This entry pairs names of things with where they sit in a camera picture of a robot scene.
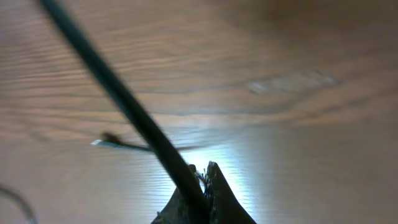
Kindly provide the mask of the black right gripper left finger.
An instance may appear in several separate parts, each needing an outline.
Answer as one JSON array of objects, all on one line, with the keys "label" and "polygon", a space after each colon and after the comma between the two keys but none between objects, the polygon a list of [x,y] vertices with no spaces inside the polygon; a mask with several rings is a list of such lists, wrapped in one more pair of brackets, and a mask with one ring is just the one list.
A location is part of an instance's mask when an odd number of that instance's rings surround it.
[{"label": "black right gripper left finger", "polygon": [[202,223],[199,212],[189,205],[181,196],[178,188],[176,188],[161,212],[157,212],[157,216],[151,224],[199,224]]}]

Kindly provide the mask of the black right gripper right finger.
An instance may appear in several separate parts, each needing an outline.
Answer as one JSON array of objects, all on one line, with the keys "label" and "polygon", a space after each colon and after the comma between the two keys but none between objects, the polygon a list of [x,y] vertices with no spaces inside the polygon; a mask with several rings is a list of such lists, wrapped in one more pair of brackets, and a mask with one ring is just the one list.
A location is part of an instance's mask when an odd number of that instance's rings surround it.
[{"label": "black right gripper right finger", "polygon": [[209,196],[213,200],[213,217],[217,223],[256,224],[234,196],[231,187],[216,162],[209,162],[207,176],[210,180]]}]

